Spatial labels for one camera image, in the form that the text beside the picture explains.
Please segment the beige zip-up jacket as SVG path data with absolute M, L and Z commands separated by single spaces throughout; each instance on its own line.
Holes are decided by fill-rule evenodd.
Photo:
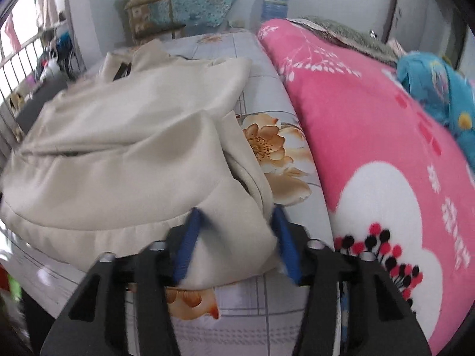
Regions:
M 178 282 L 260 275 L 277 262 L 274 200 L 234 112 L 246 57 L 188 60 L 153 40 L 47 102 L 1 175 L 1 219 L 46 255 L 89 269 L 165 239 L 200 211 Z

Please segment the pink floral blanket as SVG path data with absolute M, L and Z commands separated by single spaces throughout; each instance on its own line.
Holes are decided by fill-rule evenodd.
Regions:
M 285 19 L 258 37 L 308 140 L 337 251 L 376 256 L 438 355 L 474 303 L 463 153 L 390 66 Z

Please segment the grey flat board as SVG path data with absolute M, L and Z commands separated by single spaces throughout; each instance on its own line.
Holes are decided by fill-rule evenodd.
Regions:
M 59 92 L 68 87 L 66 79 L 62 76 L 46 79 L 33 93 L 16 117 L 17 125 L 24 134 L 27 134 L 34 125 L 43 106 L 51 101 Z

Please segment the blue patterned cloth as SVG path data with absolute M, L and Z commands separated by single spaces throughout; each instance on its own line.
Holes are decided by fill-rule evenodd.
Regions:
M 445 127 L 474 168 L 474 86 L 443 59 L 428 52 L 401 57 L 396 77 L 409 95 Z

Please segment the metal window railing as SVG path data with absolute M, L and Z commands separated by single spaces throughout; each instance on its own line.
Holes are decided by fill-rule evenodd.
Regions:
M 17 117 L 41 86 L 35 70 L 43 52 L 42 33 L 38 33 L 1 62 L 1 142 L 8 147 L 23 137 Z

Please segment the grey fuzzy blanket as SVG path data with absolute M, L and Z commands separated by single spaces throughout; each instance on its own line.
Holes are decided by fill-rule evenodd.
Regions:
M 391 47 L 342 23 L 318 16 L 289 18 L 288 21 L 307 29 L 329 43 L 354 50 L 381 63 L 395 67 L 398 62 L 398 56 Z

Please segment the wooden chair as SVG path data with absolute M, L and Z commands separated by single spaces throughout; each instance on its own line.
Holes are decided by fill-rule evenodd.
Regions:
M 166 2 L 167 17 L 158 20 L 153 17 L 153 5 Z M 161 35 L 184 37 L 186 25 L 174 16 L 172 0 L 128 0 L 124 8 L 127 13 L 132 40 L 136 45 L 147 43 Z

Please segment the blue water jug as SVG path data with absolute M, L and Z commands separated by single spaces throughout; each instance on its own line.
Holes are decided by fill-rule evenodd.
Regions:
M 286 18 L 288 13 L 288 0 L 262 0 L 261 22 L 273 18 Z

